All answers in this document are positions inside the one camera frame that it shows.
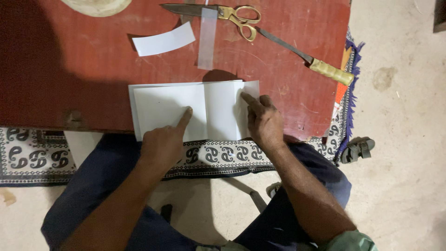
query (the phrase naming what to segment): scissors blade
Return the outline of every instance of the scissors blade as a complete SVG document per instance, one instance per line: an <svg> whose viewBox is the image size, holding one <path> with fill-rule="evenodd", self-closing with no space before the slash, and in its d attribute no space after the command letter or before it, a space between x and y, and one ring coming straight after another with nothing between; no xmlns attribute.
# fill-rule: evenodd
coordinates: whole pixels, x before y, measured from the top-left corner
<svg viewBox="0 0 446 251"><path fill-rule="evenodd" d="M201 9L208 8L217 10L218 5L204 5L204 4L160 4L161 7L173 13L201 17Z"/></svg>
<svg viewBox="0 0 446 251"><path fill-rule="evenodd" d="M313 62L313 57L311 57L308 54L305 54L303 52L301 52L300 50L294 48L293 46L291 46L290 44L287 44L285 41L283 41L282 39L274 36L273 34L269 33L268 31L261 29L261 28L257 28L257 30L260 32L260 34L264 35L266 38L280 44L281 46L287 48L288 50L296 53L297 55L299 55L301 58L303 58L306 62L308 62L309 64L311 64Z"/></svg>

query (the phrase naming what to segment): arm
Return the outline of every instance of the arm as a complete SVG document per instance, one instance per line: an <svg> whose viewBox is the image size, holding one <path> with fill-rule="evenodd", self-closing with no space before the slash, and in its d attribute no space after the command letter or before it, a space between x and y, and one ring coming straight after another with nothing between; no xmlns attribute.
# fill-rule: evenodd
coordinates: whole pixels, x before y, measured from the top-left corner
<svg viewBox="0 0 446 251"><path fill-rule="evenodd" d="M177 127L146 132L141 157L124 182L61 245L61 250L124 250L145 207L146 197L182 157L183 135L192 108Z"/></svg>
<svg viewBox="0 0 446 251"><path fill-rule="evenodd" d="M274 164L296 218L318 244L356 230L356 226L327 189L296 159L283 141L282 116L267 95L260 101L242 93L248 103L248 128L254 141Z"/></svg>

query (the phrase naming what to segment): scissors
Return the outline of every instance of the scissors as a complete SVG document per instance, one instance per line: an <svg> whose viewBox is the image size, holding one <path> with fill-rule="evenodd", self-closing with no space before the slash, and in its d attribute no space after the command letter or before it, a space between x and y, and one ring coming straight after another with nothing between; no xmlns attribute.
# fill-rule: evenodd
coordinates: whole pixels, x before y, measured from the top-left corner
<svg viewBox="0 0 446 251"><path fill-rule="evenodd" d="M218 19L223 20L231 20L234 24L236 24L239 27L240 34L248 41L252 42L257 35L257 31L255 28L248 24L256 24L260 22L261 15L260 12L257 11L255 8L251 6L240 6L238 8L231 8L221 5L204 5L204 4L161 4L161 7L167 9L168 11L171 11L173 13L182 14L182 15L189 15L189 16L196 16L201 17L201 10L202 8L208 8L218 11ZM239 10L252 10L257 14L256 19L248 19L244 17L239 17L237 15ZM251 35L249 37L246 37L243 33L243 27L247 27Z"/></svg>

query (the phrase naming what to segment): dark blue trousers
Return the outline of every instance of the dark blue trousers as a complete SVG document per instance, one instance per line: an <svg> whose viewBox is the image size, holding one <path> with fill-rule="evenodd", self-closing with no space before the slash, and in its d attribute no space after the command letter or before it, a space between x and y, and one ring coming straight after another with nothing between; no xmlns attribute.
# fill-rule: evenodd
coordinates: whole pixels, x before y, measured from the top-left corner
<svg viewBox="0 0 446 251"><path fill-rule="evenodd" d="M345 207L351 189L345 175L310 145L299 143L290 144L289 147L340 205ZM124 181L139 156L140 144L134 136L104 135L44 219L41 230L51 250L57 250L76 227ZM294 216L283 188L279 189L257 219L234 240L251 251L295 251L299 243L309 241L310 238ZM152 208L146 207L133 230L127 250L192 251L197 245L171 227Z"/></svg>

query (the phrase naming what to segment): knife handle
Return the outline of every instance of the knife handle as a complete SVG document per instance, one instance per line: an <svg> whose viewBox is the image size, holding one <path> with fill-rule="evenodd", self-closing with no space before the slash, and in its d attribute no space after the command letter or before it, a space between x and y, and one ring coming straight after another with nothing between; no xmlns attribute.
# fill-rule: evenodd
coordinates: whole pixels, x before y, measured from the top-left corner
<svg viewBox="0 0 446 251"><path fill-rule="evenodd" d="M310 69L346 86L349 86L355 78L355 75L335 68L334 66L331 66L319 59L313 60L313 63L310 65Z"/></svg>

